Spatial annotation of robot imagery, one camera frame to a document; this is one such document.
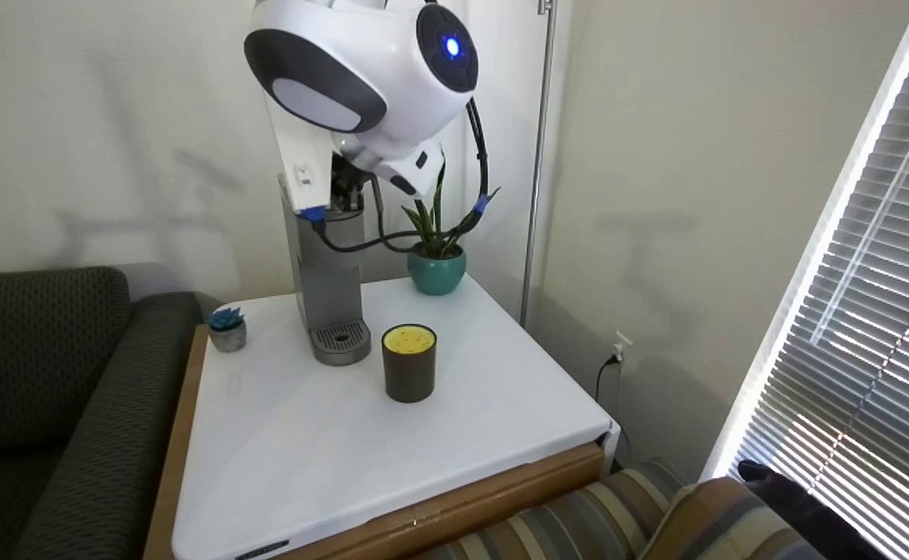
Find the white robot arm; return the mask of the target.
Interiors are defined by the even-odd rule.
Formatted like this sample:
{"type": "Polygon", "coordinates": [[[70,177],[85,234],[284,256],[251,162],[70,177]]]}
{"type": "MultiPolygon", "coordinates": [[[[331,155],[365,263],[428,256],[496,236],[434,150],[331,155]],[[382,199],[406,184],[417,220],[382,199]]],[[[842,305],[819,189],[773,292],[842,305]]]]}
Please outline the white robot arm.
{"type": "Polygon", "coordinates": [[[439,0],[261,0],[247,61],[290,114],[375,159],[434,141],[479,85],[479,53],[439,0]]]}

